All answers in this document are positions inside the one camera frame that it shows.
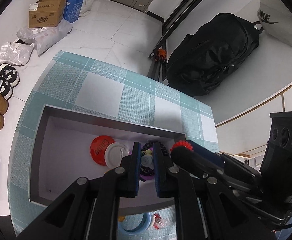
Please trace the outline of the grey open storage box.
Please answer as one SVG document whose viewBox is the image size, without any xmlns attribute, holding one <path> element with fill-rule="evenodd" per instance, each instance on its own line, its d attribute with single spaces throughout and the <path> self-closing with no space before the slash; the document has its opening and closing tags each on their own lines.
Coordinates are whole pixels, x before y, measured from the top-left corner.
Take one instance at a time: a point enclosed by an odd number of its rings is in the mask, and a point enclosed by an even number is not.
<svg viewBox="0 0 292 240">
<path fill-rule="evenodd" d="M 30 161 L 29 200 L 48 206 L 76 179 L 102 177 L 132 153 L 158 141 L 166 149 L 185 133 L 44 105 Z"/>
</svg>

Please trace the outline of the teal plaid tablecloth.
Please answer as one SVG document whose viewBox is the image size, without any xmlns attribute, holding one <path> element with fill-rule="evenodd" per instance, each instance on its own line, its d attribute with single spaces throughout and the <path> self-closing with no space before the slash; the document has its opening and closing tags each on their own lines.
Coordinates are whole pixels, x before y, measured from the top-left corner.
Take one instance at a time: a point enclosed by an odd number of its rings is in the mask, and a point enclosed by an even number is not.
<svg viewBox="0 0 292 240">
<path fill-rule="evenodd" d="M 16 234 L 44 210 L 29 200 L 31 151 L 44 105 L 184 132 L 208 150 L 219 151 L 212 109 L 206 104 L 141 74 L 59 51 L 32 89 L 11 146 L 8 200 Z"/>
</svg>

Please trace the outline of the red round tin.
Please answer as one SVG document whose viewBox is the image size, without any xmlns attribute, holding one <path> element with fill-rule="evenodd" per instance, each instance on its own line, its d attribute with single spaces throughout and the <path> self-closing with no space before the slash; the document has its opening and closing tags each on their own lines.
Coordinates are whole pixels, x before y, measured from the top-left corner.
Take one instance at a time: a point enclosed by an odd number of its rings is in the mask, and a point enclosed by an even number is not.
<svg viewBox="0 0 292 240">
<path fill-rule="evenodd" d="M 115 140 L 108 135 L 100 135 L 93 139 L 90 145 L 90 155 L 93 161 L 99 165 L 106 166 L 104 154 L 106 148 Z"/>
</svg>

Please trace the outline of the white plastic parcel bag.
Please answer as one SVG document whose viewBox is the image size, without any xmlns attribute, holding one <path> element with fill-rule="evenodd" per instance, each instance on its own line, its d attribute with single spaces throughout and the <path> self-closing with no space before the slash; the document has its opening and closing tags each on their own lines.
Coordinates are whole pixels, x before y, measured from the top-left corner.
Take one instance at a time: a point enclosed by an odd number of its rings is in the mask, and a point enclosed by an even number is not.
<svg viewBox="0 0 292 240">
<path fill-rule="evenodd" d="M 6 42 L 0 48 L 0 64 L 24 66 L 28 63 L 33 50 L 33 44 Z"/>
</svg>

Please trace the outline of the brown cardboard box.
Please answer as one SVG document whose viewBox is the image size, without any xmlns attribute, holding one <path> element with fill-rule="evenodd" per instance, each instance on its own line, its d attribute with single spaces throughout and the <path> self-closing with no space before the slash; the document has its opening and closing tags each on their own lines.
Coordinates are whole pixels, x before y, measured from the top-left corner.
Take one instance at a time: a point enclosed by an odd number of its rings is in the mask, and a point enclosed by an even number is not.
<svg viewBox="0 0 292 240">
<path fill-rule="evenodd" d="M 56 27 L 63 18 L 66 0 L 38 0 L 29 6 L 29 28 Z"/>
</svg>

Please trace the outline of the blue cardboard box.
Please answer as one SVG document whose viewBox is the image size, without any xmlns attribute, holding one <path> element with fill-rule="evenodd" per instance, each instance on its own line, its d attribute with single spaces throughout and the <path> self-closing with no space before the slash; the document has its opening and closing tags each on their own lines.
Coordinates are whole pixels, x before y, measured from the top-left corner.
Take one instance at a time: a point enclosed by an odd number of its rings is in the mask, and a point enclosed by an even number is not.
<svg viewBox="0 0 292 240">
<path fill-rule="evenodd" d="M 70 23 L 78 20 L 84 0 L 66 0 L 63 18 Z"/>
</svg>

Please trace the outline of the white nike bag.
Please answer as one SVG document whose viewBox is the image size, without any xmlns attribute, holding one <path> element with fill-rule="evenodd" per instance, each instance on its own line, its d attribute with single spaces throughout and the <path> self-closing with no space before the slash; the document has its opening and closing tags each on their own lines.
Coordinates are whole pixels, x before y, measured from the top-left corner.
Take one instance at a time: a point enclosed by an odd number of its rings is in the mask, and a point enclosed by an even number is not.
<svg viewBox="0 0 292 240">
<path fill-rule="evenodd" d="M 281 0 L 259 0 L 257 12 L 264 30 L 283 43 L 292 46 L 292 13 Z"/>
</svg>

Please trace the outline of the black backpack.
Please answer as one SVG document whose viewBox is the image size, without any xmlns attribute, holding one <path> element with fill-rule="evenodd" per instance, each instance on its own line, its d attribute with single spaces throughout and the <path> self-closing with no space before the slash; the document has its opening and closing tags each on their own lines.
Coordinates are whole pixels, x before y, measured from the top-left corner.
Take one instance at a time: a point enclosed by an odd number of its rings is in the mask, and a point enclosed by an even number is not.
<svg viewBox="0 0 292 240">
<path fill-rule="evenodd" d="M 219 13 L 170 55 L 167 80 L 188 96 L 204 96 L 234 73 L 259 46 L 263 28 L 230 13 Z"/>
</svg>

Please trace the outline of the white round lid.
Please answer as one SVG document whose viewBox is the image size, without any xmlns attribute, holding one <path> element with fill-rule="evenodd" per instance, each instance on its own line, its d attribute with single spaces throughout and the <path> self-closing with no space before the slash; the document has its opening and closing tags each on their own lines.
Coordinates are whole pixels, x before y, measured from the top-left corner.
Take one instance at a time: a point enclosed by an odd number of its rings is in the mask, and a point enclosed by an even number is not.
<svg viewBox="0 0 292 240">
<path fill-rule="evenodd" d="M 130 154 L 129 149 L 118 142 L 110 144 L 105 151 L 104 160 L 109 169 L 118 167 L 124 157 Z"/>
</svg>

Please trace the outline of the black white sneaker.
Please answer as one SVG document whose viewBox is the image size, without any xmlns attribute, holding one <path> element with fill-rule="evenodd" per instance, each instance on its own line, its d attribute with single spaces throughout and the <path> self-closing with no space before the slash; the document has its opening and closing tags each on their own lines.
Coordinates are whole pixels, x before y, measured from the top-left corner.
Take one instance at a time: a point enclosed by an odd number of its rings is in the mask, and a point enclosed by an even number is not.
<svg viewBox="0 0 292 240">
<path fill-rule="evenodd" d="M 16 87 L 20 82 L 17 70 L 6 63 L 0 65 L 0 78 L 5 79 L 12 88 Z"/>
<path fill-rule="evenodd" d="M 0 94 L 6 99 L 9 100 L 13 94 L 13 85 L 14 79 L 0 76 Z"/>
</svg>

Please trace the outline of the grey plastic parcel bag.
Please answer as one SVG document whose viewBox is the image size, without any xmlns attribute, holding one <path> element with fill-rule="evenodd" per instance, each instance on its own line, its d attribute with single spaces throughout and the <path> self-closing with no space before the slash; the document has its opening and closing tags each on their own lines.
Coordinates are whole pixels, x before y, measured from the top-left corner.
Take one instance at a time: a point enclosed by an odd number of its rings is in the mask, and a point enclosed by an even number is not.
<svg viewBox="0 0 292 240">
<path fill-rule="evenodd" d="M 23 27 L 17 31 L 16 35 L 22 42 L 33 44 L 37 55 L 40 56 L 69 34 L 72 27 L 70 22 L 62 19 L 56 27 Z"/>
</svg>

